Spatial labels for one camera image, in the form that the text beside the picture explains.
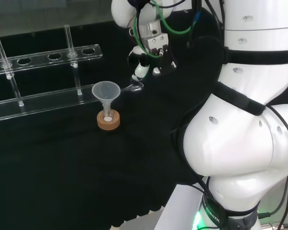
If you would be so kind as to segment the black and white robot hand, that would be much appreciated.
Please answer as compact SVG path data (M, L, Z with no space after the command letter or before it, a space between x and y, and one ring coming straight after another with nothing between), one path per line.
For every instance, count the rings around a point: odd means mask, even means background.
M129 63L135 66L131 77L135 84L148 75L165 75L177 68L169 47L168 34L162 32L160 25L141 25L139 29L145 50L136 45L128 56Z

